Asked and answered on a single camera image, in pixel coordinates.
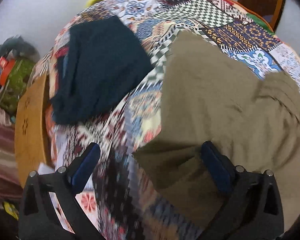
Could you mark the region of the olive green pants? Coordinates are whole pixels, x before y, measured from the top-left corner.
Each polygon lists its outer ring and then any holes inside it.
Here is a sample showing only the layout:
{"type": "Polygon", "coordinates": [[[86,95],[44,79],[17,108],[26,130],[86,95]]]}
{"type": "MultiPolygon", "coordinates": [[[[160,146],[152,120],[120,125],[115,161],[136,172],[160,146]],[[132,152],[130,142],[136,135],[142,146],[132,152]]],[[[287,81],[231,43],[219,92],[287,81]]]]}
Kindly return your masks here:
{"type": "Polygon", "coordinates": [[[189,31],[170,48],[161,131],[134,158],[178,213],[204,228],[225,197],[199,157],[212,142],[234,165],[274,172],[285,229],[300,215],[300,93],[285,72],[259,79],[189,31]]]}

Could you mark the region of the pink striped curtain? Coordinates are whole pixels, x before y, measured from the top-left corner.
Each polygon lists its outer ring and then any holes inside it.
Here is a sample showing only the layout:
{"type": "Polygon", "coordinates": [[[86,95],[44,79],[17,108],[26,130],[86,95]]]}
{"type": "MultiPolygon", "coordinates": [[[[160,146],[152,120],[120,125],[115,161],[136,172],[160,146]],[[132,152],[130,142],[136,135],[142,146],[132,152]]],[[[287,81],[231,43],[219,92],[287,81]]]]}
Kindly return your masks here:
{"type": "Polygon", "coordinates": [[[0,108],[0,204],[5,200],[18,201],[22,190],[14,154],[14,124],[0,108]]]}

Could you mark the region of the green fabric storage bin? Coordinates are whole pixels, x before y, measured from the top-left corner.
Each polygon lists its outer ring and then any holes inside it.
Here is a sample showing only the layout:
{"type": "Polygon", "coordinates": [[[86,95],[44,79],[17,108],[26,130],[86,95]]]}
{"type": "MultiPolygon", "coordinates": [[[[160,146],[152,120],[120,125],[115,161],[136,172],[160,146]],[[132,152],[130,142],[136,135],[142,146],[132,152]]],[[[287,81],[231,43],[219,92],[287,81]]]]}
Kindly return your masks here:
{"type": "Polygon", "coordinates": [[[0,107],[9,115],[17,111],[19,99],[25,93],[35,63],[25,57],[15,59],[15,65],[0,92],[0,107]]]}

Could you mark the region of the orange box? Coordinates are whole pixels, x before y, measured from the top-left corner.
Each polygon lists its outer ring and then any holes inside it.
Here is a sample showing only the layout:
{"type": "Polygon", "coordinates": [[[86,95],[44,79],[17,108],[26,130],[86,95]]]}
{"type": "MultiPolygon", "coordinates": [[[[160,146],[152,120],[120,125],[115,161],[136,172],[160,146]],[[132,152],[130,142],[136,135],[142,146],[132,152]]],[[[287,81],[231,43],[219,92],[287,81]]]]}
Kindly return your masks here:
{"type": "Polygon", "coordinates": [[[15,59],[7,60],[5,57],[0,58],[0,85],[4,86],[6,80],[15,65],[15,59]]]}

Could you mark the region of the dark teal folded garment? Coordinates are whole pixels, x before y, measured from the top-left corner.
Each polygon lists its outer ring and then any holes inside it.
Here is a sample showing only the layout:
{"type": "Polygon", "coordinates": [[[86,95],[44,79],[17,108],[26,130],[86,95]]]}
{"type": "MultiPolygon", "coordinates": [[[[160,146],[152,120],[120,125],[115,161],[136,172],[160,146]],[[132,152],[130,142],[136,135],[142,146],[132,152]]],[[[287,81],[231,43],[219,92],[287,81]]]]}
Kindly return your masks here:
{"type": "Polygon", "coordinates": [[[54,121],[74,125],[105,114],[152,70],[139,39],[116,16],[70,28],[70,41],[57,57],[54,121]]]}

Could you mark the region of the grey plush toy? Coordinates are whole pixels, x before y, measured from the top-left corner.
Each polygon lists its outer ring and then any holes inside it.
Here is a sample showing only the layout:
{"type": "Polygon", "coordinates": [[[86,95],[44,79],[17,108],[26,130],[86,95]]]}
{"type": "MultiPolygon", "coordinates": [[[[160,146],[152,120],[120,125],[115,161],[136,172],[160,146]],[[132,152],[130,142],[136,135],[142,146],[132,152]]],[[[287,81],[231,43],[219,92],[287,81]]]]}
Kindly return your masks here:
{"type": "Polygon", "coordinates": [[[14,57],[24,56],[34,62],[40,58],[38,50],[20,35],[9,37],[0,45],[0,58],[10,52],[14,57]]]}

